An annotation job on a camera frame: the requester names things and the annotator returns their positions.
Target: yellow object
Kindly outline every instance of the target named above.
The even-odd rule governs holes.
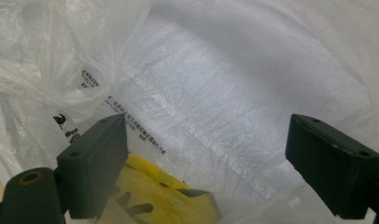
[[[120,212],[126,212],[134,223],[210,224],[219,220],[220,214],[211,193],[191,189],[135,155],[129,154],[126,164],[110,203],[116,203]],[[116,221],[111,211],[106,211],[101,220],[105,224],[122,223]]]

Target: yellow package label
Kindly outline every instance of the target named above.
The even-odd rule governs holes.
[[[210,224],[219,220],[210,192],[191,189],[135,155],[129,154],[126,164],[119,174],[112,201],[135,223]],[[113,216],[114,212],[106,211],[101,220],[105,224],[121,223]]]

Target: white plastic bag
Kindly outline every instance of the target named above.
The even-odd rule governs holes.
[[[128,2],[133,20],[144,19],[136,9],[149,4]],[[18,159],[21,144],[38,147],[27,137],[13,145],[9,138],[22,134],[16,130],[32,135],[41,120],[52,125],[52,117],[64,117],[71,141],[96,120],[123,113],[132,153],[214,192],[227,218],[278,223],[262,209],[237,207],[266,201],[261,208],[278,212],[271,196],[303,183],[284,155],[292,113],[322,119],[379,151],[379,1],[159,0],[125,59],[139,23],[119,26],[123,7],[107,3],[32,3],[42,10],[0,3],[0,104],[21,110],[1,105],[9,108],[0,110],[0,139],[6,139],[0,155],[12,159],[7,168],[31,166]],[[26,10],[29,18],[22,19]],[[36,13],[50,25],[38,24]],[[54,35],[46,27],[69,29],[52,29]],[[23,96],[38,105],[36,125],[35,113],[20,107]],[[26,113],[28,123],[1,121],[25,117],[17,113]],[[61,135],[51,151],[62,150],[59,127],[49,131]],[[298,191],[283,193],[284,201]],[[293,210],[298,216],[291,220],[307,212]]]

